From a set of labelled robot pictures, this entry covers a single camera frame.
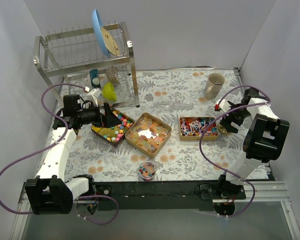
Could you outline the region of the gold tin of star candies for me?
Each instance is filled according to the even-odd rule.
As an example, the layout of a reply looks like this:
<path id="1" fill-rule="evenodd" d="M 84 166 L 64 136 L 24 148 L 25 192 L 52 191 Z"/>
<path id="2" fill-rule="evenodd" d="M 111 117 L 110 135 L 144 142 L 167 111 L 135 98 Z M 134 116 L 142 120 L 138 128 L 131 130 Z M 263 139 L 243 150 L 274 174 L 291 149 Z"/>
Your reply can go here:
<path id="1" fill-rule="evenodd" d="M 128 131 L 129 128 L 132 127 L 135 121 L 131 117 L 127 116 L 126 114 L 118 111 L 113 107 L 111 107 L 110 109 L 112 113 L 119 120 L 121 120 L 121 124 L 110 128 L 96 127 L 92 125 L 90 129 L 94 134 L 96 134 L 106 143 L 110 144 L 114 148 L 117 148 L 125 140 L 125 133 Z"/>

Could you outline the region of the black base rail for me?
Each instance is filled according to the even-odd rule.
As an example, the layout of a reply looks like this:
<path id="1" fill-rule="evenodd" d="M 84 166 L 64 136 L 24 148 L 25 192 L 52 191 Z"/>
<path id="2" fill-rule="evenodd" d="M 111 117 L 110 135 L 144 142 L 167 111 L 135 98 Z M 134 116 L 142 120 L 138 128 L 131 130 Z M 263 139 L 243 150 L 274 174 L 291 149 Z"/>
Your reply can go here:
<path id="1" fill-rule="evenodd" d="M 93 182 L 99 211 L 194 209 L 213 211 L 213 201 L 225 202 L 216 180 Z"/>

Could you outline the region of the beige ceramic mug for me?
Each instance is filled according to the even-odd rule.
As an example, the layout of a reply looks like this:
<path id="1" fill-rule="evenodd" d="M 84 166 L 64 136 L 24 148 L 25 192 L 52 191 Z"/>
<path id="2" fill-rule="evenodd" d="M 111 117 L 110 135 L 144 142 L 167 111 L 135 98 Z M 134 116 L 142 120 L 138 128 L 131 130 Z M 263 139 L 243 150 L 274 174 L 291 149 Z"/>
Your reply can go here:
<path id="1" fill-rule="evenodd" d="M 217 72 L 209 74 L 204 89 L 204 97 L 208 100 L 215 99 L 224 83 L 225 77 L 222 74 Z"/>

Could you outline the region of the gold tin of gummy candies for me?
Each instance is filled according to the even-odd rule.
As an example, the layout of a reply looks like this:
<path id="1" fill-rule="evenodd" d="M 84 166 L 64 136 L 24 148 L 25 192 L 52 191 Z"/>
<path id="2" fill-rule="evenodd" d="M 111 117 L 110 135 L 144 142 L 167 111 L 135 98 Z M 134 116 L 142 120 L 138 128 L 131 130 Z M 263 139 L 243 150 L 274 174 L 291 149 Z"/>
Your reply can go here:
<path id="1" fill-rule="evenodd" d="M 145 112 L 126 131 L 125 139 L 135 149 L 154 159 L 171 136 L 172 128 Z"/>

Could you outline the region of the floral table mat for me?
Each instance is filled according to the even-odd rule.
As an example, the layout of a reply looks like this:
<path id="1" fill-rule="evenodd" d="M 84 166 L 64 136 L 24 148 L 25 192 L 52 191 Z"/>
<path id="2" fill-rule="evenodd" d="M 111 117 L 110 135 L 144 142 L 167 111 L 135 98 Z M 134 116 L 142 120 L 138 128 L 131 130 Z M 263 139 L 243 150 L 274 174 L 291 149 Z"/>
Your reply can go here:
<path id="1" fill-rule="evenodd" d="M 172 128 L 171 136 L 152 160 L 159 181 L 216 180 L 223 168 L 232 167 L 241 155 L 251 119 L 245 119 L 236 134 L 219 134 L 216 140 L 181 141 L 181 117 L 216 117 L 214 101 L 204 97 L 209 70 L 139 71 L 136 74 L 140 106 L 123 106 L 119 110 L 137 120 L 143 113 L 160 119 Z M 192 110 L 161 111 L 155 100 L 191 104 Z M 99 138 L 90 126 L 83 126 L 74 142 L 65 167 L 66 181 L 89 174 L 97 182 L 131 182 L 138 180 L 137 169 L 148 157 L 122 142 L 118 147 Z"/>

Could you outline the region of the blue white mug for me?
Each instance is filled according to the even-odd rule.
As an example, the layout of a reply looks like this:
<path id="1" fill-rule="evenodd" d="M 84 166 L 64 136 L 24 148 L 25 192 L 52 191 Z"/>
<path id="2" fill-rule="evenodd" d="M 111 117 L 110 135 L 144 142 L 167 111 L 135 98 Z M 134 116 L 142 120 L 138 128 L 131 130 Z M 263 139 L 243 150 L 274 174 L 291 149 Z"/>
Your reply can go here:
<path id="1" fill-rule="evenodd" d="M 91 84 L 93 88 L 101 88 L 99 71 L 97 68 L 89 71 L 88 82 Z"/>

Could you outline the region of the gold round jar lid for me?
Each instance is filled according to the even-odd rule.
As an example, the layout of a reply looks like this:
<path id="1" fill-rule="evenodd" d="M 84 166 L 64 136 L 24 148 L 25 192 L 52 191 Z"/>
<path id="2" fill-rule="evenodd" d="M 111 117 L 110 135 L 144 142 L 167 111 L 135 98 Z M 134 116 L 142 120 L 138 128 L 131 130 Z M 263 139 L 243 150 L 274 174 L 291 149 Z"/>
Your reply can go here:
<path id="1" fill-rule="evenodd" d="M 232 132 L 228 132 L 226 130 L 226 128 L 220 124 L 218 125 L 218 131 L 223 135 L 231 135 L 232 134 Z"/>

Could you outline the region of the steel dish rack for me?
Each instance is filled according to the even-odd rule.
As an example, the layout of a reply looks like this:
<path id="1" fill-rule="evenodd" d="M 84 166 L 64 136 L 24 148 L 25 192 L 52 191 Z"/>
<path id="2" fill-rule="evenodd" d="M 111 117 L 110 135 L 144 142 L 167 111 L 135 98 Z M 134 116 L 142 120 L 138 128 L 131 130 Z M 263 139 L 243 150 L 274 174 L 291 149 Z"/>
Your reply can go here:
<path id="1" fill-rule="evenodd" d="M 106 70 L 114 66 L 118 72 L 115 107 L 140 106 L 132 38 L 126 22 L 106 24 L 104 28 L 118 45 L 119 53 L 106 56 L 98 44 L 93 28 L 78 28 L 48 33 L 34 40 L 33 63 L 48 86 L 52 78 L 83 85 L 89 71 L 97 69 L 100 84 L 107 82 Z"/>

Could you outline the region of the cream floral plate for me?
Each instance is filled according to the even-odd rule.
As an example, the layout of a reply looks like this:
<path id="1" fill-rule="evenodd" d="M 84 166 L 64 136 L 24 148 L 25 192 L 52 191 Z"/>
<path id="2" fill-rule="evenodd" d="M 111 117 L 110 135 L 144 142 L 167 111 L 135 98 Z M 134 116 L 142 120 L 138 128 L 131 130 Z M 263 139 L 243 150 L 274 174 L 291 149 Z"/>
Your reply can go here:
<path id="1" fill-rule="evenodd" d="M 110 34 L 109 31 L 107 31 L 104 27 L 100 27 L 101 33 L 102 33 L 102 37 L 105 43 L 105 47 L 106 49 L 115 56 L 118 56 L 121 54 L 120 49 L 117 45 L 117 42 L 115 41 L 115 39 L 113 38 L 113 36 Z"/>

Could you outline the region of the gold tin of lollipops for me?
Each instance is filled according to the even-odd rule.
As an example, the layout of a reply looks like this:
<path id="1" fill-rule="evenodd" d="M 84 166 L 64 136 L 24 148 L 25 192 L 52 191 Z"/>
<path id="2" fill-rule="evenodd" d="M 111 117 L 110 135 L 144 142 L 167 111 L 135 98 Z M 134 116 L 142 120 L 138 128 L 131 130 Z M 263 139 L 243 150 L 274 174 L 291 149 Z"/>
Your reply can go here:
<path id="1" fill-rule="evenodd" d="M 179 139 L 181 141 L 199 141 L 207 126 L 214 120 L 214 117 L 180 117 L 179 118 Z M 207 128 L 203 140 L 216 140 L 219 136 L 216 123 Z"/>

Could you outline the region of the aluminium frame rail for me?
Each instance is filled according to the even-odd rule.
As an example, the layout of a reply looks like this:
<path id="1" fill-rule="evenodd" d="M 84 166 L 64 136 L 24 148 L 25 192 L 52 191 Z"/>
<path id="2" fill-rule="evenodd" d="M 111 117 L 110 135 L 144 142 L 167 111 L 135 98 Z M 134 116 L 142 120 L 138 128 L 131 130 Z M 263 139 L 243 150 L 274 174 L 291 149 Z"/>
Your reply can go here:
<path id="1" fill-rule="evenodd" d="M 300 240 L 291 199 L 281 181 L 245 184 L 229 206 L 198 209 L 116 209 L 82 219 L 88 201 L 60 215 L 17 216 L 13 240 Z"/>

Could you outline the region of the lime green bowl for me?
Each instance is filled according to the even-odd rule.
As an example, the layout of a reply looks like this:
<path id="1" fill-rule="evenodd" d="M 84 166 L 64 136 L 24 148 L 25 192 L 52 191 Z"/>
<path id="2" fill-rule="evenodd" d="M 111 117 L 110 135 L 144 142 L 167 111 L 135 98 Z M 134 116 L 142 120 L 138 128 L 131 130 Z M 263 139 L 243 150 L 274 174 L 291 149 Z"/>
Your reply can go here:
<path id="1" fill-rule="evenodd" d="M 117 95 L 115 93 L 115 88 L 111 82 L 107 82 L 102 89 L 102 96 L 109 101 L 117 101 Z"/>

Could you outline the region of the patterned ceramic cup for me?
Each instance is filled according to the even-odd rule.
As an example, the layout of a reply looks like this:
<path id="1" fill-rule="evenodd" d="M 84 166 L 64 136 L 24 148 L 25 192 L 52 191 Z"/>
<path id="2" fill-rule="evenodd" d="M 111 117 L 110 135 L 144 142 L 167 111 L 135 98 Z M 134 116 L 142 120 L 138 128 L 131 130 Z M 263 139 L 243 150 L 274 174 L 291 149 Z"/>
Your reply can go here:
<path id="1" fill-rule="evenodd" d="M 117 69 L 114 65 L 108 67 L 105 70 L 105 75 L 106 75 L 108 81 L 111 82 L 112 84 L 118 84 L 119 83 L 118 72 L 117 72 Z"/>

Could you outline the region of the clear round candy jar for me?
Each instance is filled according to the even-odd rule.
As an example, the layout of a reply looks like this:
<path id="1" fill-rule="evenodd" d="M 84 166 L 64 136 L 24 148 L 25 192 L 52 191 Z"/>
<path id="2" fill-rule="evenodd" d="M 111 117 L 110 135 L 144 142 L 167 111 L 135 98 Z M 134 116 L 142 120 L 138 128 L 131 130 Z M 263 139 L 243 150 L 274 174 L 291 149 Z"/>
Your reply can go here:
<path id="1" fill-rule="evenodd" d="M 143 161 L 137 170 L 138 176 L 141 180 L 149 182 L 152 181 L 157 173 L 156 165 L 151 161 Z"/>

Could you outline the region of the blue plate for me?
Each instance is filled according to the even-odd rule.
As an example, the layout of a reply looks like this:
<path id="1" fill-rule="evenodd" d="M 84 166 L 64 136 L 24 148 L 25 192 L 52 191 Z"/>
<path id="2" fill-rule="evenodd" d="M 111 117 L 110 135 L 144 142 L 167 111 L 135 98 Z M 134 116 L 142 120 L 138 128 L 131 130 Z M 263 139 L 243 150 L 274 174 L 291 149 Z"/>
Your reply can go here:
<path id="1" fill-rule="evenodd" d="M 104 38 L 103 38 L 103 34 L 101 31 L 101 27 L 103 27 L 103 23 L 102 20 L 100 18 L 100 15 L 98 13 L 98 11 L 96 9 L 94 9 L 91 13 L 91 24 L 92 24 L 92 28 L 94 30 L 94 34 L 96 37 L 96 40 L 98 42 L 98 45 L 102 51 L 102 53 L 106 56 L 106 57 L 110 57 L 110 52 L 108 51 Z"/>

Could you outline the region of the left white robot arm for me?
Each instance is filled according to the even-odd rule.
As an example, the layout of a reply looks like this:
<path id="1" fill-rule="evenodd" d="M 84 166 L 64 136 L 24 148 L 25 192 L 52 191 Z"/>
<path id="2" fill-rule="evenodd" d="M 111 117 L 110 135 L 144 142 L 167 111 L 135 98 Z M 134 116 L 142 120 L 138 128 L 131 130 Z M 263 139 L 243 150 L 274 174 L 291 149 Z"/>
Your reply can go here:
<path id="1" fill-rule="evenodd" d="M 25 192 L 35 215 L 68 214 L 78 197 L 91 200 L 96 196 L 91 175 L 77 175 L 65 182 L 65 169 L 82 126 L 112 128 L 120 124 L 107 102 L 104 103 L 104 113 L 100 112 L 99 95 L 93 89 L 82 103 L 78 94 L 64 96 L 63 108 L 56 113 L 52 126 L 53 146 L 47 151 L 35 178 L 25 183 Z"/>

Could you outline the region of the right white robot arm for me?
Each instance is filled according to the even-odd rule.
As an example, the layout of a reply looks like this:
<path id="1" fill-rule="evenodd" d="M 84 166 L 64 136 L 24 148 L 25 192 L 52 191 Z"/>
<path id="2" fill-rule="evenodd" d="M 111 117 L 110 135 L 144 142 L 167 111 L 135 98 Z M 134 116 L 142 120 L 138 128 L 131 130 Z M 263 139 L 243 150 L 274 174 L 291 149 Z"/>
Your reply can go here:
<path id="1" fill-rule="evenodd" d="M 259 166 L 277 160 L 282 152 L 290 124 L 276 116 L 270 107 L 270 98 L 260 90 L 249 87 L 240 103 L 232 103 L 224 97 L 215 103 L 215 111 L 223 111 L 219 126 L 226 133 L 238 133 L 245 118 L 252 119 L 243 141 L 239 159 L 229 172 L 223 173 L 216 186 L 222 199 L 236 196 L 243 189 L 244 180 Z"/>

